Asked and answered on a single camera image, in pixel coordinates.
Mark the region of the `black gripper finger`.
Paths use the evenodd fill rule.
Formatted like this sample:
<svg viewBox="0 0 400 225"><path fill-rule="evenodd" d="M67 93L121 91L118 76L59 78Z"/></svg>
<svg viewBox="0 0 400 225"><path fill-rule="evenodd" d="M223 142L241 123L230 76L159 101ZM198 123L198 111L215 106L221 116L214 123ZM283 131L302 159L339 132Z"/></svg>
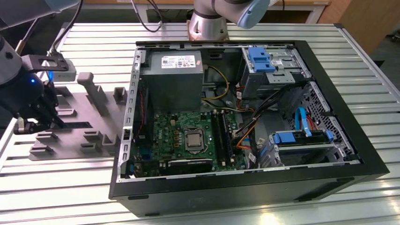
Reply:
<svg viewBox="0 0 400 225"><path fill-rule="evenodd" d="M51 128L53 118L47 117L15 117L17 124L14 126L15 135L29 135Z"/></svg>
<svg viewBox="0 0 400 225"><path fill-rule="evenodd" d="M39 81L38 93L35 93L35 117L47 117L53 118L51 128L65 128L66 123L59 117L57 107L59 106L59 100L57 96L57 89L54 82Z"/></svg>

